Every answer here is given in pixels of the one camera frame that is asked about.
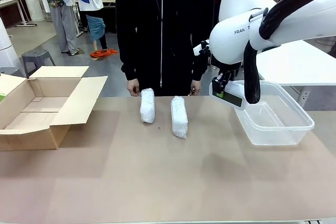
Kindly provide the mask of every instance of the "gray pants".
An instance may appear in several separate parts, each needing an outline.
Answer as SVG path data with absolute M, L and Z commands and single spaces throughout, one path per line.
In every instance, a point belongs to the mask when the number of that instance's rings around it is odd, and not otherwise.
M 74 53 L 78 49 L 75 16 L 72 6 L 50 7 L 51 17 L 56 30 L 61 52 Z

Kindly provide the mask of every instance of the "bubble wrap package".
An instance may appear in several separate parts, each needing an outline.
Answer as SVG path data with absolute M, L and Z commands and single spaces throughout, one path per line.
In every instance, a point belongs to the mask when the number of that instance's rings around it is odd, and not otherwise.
M 144 89 L 141 91 L 140 95 L 141 121 L 145 123 L 153 123 L 155 119 L 154 91 L 152 89 Z
M 187 138 L 188 117 L 184 99 L 174 97 L 171 102 L 173 133 L 177 137 Z

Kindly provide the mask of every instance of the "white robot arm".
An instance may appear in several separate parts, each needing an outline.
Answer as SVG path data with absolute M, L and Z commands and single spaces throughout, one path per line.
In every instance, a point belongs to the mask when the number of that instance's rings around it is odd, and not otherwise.
M 220 22 L 209 40 L 194 48 L 195 55 L 209 48 L 223 65 L 210 85 L 210 95 L 238 109 L 244 109 L 246 102 L 257 103 L 257 51 L 301 39 L 334 36 L 335 17 L 336 0 L 222 0 Z M 245 85 L 240 87 L 230 79 L 242 61 Z

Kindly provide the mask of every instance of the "open cardboard box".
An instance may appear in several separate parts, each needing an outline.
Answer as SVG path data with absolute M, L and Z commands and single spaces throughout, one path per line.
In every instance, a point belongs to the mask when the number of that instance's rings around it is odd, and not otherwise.
M 88 67 L 41 67 L 29 79 L 0 76 L 0 150 L 58 149 L 72 124 L 86 123 L 107 77 Z

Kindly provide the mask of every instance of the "clear plastic container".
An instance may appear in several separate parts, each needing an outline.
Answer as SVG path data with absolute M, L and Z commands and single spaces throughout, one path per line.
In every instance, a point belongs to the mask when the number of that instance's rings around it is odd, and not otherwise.
M 248 138 L 254 145 L 296 145 L 314 128 L 313 119 L 278 84 L 260 81 L 257 104 L 236 110 Z

